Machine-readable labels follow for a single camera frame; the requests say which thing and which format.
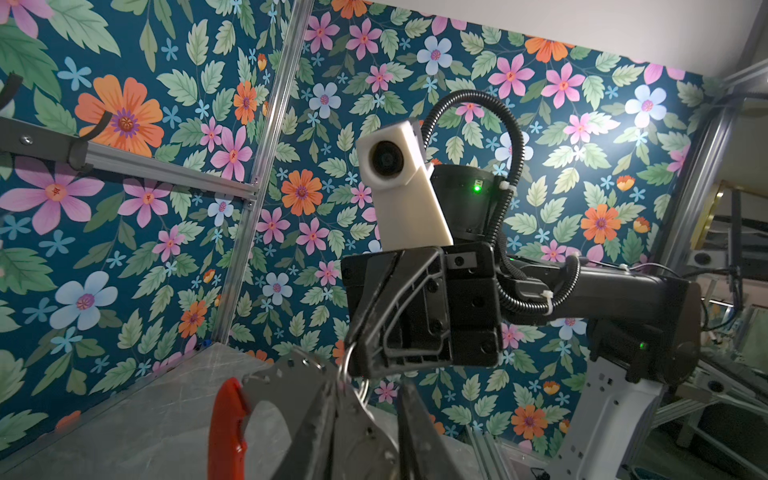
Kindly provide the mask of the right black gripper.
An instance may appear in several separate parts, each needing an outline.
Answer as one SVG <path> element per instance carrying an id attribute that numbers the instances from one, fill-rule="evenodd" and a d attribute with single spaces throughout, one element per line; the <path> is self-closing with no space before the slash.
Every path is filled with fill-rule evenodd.
<path id="1" fill-rule="evenodd" d="M 350 316 L 345 346 L 353 377 L 375 379 L 451 362 L 470 367 L 499 363 L 497 262 L 493 244 L 485 239 L 498 200 L 497 182 L 476 167 L 437 165 L 431 183 L 451 246 L 342 260 Z"/>

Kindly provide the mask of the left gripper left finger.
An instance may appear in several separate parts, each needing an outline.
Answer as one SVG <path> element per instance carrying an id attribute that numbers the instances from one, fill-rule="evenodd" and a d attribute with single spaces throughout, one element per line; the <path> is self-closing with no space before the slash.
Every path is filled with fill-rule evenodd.
<path id="1" fill-rule="evenodd" d="M 318 390 L 298 432 L 272 479 L 334 479 L 339 382 L 326 380 Z"/>

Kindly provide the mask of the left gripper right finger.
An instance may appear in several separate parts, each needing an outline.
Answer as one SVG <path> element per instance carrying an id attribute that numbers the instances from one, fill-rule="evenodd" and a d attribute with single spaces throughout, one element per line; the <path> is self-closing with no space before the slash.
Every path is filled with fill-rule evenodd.
<path id="1" fill-rule="evenodd" d="M 462 475 L 436 432 L 413 383 L 402 383 L 395 402 L 401 479 L 459 480 Z"/>

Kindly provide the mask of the red handled key ring organizer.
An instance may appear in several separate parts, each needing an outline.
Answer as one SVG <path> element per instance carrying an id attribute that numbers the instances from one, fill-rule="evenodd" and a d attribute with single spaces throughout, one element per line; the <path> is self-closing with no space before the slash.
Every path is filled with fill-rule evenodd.
<path id="1" fill-rule="evenodd" d="M 398 449 L 375 422 L 353 385 L 344 382 L 335 365 L 301 349 L 273 365 L 242 378 L 226 380 L 217 392 L 208 434 L 207 476 L 246 476 L 246 429 L 262 404 L 276 408 L 291 441 L 318 390 L 326 380 L 339 382 L 340 410 L 336 425 L 334 479 L 396 479 Z"/>

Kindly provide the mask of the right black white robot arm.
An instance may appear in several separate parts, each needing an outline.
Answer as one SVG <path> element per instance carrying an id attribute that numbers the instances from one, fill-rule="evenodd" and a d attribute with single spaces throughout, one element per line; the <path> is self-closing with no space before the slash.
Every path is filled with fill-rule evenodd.
<path id="1" fill-rule="evenodd" d="M 509 182 L 472 168 L 366 166 L 382 249 L 342 263 L 350 371 L 372 379 L 448 365 L 493 367 L 502 325 L 588 322 L 590 360 L 571 439 L 547 479 L 611 479 L 652 400 L 700 351 L 690 281 L 583 265 L 515 265 L 491 232 Z"/>

